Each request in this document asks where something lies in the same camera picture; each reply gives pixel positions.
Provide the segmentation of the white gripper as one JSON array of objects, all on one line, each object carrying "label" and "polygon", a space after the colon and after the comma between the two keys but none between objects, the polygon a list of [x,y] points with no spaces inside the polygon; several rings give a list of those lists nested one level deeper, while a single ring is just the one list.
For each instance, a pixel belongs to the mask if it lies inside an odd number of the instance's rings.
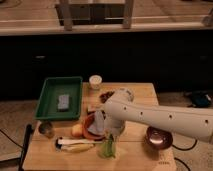
[{"label": "white gripper", "polygon": [[125,129],[125,122],[107,118],[104,122],[105,131],[114,136],[120,136]]}]

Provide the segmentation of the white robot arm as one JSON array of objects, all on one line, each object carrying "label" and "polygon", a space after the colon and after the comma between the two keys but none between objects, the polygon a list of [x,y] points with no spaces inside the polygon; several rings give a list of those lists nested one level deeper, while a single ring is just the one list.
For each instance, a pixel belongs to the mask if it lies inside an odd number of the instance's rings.
[{"label": "white robot arm", "polygon": [[142,123],[213,144],[213,109],[150,106],[133,99],[129,89],[117,89],[104,104],[106,114],[117,123]]}]

